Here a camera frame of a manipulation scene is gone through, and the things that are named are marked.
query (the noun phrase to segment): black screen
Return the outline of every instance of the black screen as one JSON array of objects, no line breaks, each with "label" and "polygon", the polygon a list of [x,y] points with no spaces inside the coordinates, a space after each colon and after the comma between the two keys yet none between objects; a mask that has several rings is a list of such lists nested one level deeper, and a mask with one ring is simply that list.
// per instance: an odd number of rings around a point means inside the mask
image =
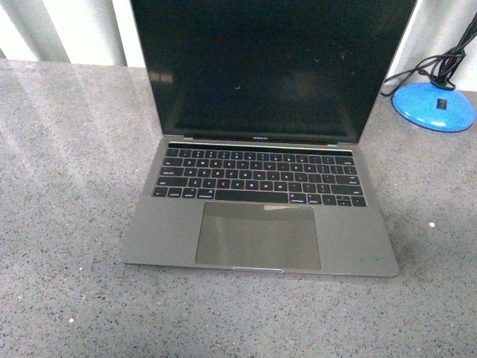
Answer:
[{"label": "black screen", "polygon": [[358,142],[414,0],[134,0],[164,134]]}]

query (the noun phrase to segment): blue object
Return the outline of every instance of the blue object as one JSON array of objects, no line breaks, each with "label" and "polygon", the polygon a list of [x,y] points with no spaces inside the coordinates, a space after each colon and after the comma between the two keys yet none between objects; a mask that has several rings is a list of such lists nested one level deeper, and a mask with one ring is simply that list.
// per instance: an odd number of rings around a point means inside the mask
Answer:
[{"label": "blue object", "polygon": [[476,120],[476,111],[464,95],[433,84],[409,84],[399,88],[393,105],[404,118],[435,131],[464,131]]}]

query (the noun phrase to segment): gray granite countertop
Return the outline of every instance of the gray granite countertop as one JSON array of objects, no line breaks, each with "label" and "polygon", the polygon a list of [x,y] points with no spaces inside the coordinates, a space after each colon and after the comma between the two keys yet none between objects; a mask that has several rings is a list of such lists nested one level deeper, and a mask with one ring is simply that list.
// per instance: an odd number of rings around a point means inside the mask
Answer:
[{"label": "gray granite countertop", "polygon": [[121,264],[160,137],[144,69],[0,60],[0,357],[477,357],[477,125],[378,100],[392,279]]}]

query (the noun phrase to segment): power cord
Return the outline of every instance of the power cord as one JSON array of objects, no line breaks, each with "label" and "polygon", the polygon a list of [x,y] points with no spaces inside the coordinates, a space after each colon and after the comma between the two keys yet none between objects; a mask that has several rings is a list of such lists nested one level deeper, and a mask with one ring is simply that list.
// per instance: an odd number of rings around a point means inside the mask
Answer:
[{"label": "power cord", "polygon": [[[406,75],[394,89],[389,93],[380,92],[384,97],[393,95],[404,83],[415,73],[426,76],[432,84],[442,90],[452,91],[455,90],[455,85],[450,81],[454,75],[455,70],[461,64],[462,60],[466,57],[465,47],[477,37],[477,13],[474,16],[472,22],[467,26],[464,35],[458,42],[456,47],[452,47],[450,50],[443,54],[430,56],[420,61],[413,69],[397,73],[389,78],[386,78],[384,83],[392,81],[394,78]],[[427,72],[426,68],[432,66],[431,72]]]}]

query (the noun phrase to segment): laptop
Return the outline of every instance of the laptop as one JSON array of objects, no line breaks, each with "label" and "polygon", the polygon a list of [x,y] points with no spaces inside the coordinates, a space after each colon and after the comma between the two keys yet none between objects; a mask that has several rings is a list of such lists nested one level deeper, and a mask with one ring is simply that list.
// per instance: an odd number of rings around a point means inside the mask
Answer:
[{"label": "laptop", "polygon": [[128,264],[393,277],[363,133],[414,0],[133,0],[163,138]]}]

